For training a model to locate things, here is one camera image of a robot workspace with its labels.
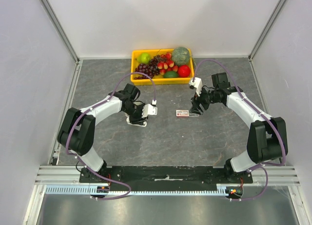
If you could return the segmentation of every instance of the bunch of purple grapes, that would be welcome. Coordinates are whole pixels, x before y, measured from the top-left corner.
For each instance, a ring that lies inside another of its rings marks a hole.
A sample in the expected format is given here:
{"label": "bunch of purple grapes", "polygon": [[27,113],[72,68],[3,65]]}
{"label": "bunch of purple grapes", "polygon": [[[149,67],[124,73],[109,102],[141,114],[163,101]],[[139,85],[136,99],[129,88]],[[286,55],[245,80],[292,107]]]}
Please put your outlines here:
{"label": "bunch of purple grapes", "polygon": [[[160,70],[157,68],[157,59],[156,61],[154,59],[151,59],[148,65],[144,63],[139,64],[138,67],[135,69],[135,71],[147,74],[151,78],[153,78],[154,75],[159,75]],[[144,79],[147,79],[147,77],[140,76],[140,77],[135,77],[134,79],[144,80]]]}

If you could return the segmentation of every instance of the red tomato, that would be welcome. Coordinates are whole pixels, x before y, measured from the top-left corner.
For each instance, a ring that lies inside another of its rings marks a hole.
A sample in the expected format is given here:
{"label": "red tomato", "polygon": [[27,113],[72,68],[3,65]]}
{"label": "red tomato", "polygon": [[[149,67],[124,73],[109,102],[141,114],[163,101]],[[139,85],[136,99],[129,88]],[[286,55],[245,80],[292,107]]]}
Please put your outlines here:
{"label": "red tomato", "polygon": [[177,73],[179,74],[180,77],[186,78],[190,75],[191,69],[187,65],[182,65],[177,70]]}

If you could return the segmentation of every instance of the cantaloupe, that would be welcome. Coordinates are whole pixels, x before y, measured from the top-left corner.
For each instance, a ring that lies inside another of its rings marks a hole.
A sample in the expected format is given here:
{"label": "cantaloupe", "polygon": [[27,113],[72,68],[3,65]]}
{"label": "cantaloupe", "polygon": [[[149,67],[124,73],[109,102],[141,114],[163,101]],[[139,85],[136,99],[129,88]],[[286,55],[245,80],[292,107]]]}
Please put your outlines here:
{"label": "cantaloupe", "polygon": [[171,60],[173,60],[177,66],[182,66],[189,63],[190,58],[190,52],[187,48],[178,47],[173,50]]}

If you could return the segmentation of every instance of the green avocado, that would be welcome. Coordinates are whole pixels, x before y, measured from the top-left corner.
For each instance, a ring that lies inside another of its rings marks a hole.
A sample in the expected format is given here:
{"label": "green avocado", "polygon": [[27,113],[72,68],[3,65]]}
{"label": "green avocado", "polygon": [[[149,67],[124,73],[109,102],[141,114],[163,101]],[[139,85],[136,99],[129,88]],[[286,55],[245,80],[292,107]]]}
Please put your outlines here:
{"label": "green avocado", "polygon": [[168,71],[168,72],[166,72],[166,74],[164,74],[164,78],[166,78],[166,79],[177,78],[177,77],[179,77],[179,75],[175,71]]}

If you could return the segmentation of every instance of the robotic arm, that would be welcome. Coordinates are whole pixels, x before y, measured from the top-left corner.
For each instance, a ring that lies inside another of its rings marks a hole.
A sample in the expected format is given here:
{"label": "robotic arm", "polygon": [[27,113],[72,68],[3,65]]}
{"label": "robotic arm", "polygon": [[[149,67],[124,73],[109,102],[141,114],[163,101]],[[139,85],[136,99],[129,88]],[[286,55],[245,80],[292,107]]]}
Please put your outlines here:
{"label": "robotic arm", "polygon": [[240,88],[244,100],[248,100],[253,106],[261,111],[258,114],[254,111],[243,99],[240,97],[236,87],[231,87],[226,73],[219,73],[212,75],[213,90],[206,90],[202,85],[200,78],[191,78],[189,85],[191,89],[196,89],[194,97],[191,99],[192,108],[191,113],[203,114],[203,109],[207,110],[210,104],[223,103],[225,106],[233,110],[250,128],[247,141],[247,150],[239,156],[228,159],[224,165],[226,175],[232,175],[235,172],[242,172],[250,167],[265,161],[270,161],[282,157],[281,146],[278,142],[277,136],[273,132],[268,123],[260,116],[263,114],[267,117],[278,130],[286,154],[287,148],[287,135],[285,121],[279,118],[273,118],[271,115],[266,114],[253,104],[243,93]]}
{"label": "robotic arm", "polygon": [[[74,130],[70,139],[69,148],[72,152],[77,153],[83,162],[95,172],[100,172],[107,165],[92,147],[95,127],[98,123],[112,114],[123,111],[126,113],[128,124],[145,127],[148,116],[157,115],[156,101],[153,100],[152,104],[136,102],[139,96],[140,90],[134,85],[127,84],[123,90],[116,92],[108,102],[91,109],[91,111],[84,115],[79,121],[78,127]],[[84,111],[94,107],[94,105],[80,110],[70,108],[67,111],[57,138],[61,145],[66,146],[69,132],[77,118]]]}

